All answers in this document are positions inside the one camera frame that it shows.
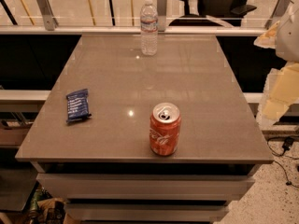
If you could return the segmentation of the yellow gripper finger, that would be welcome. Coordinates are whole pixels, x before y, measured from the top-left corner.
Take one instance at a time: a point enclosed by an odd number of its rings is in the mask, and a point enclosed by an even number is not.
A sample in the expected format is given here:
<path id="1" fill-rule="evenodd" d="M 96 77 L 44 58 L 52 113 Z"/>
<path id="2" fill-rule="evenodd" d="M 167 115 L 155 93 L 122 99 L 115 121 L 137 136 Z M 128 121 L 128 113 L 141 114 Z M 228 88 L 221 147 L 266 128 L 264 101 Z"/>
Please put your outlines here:
<path id="1" fill-rule="evenodd" d="M 278 25 L 279 22 L 275 22 L 265 33 L 258 36 L 253 44 L 264 49 L 275 49 Z"/>
<path id="2" fill-rule="evenodd" d="M 262 114 L 268 119 L 277 121 L 298 98 L 299 63 L 286 63 L 278 71 Z"/>

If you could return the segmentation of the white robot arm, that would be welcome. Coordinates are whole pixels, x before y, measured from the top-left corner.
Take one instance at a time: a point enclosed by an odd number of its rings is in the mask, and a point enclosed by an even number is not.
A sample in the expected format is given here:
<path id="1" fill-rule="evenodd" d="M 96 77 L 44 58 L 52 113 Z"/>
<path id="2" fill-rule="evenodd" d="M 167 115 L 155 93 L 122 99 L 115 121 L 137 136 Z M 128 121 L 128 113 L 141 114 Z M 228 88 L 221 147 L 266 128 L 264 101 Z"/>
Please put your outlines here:
<path id="1" fill-rule="evenodd" d="M 265 100 L 260 103 L 258 119 L 262 124 L 278 121 L 299 98 L 299 4 L 290 6 L 285 14 L 254 45 L 274 49 L 287 63 L 269 73 L 264 86 Z"/>

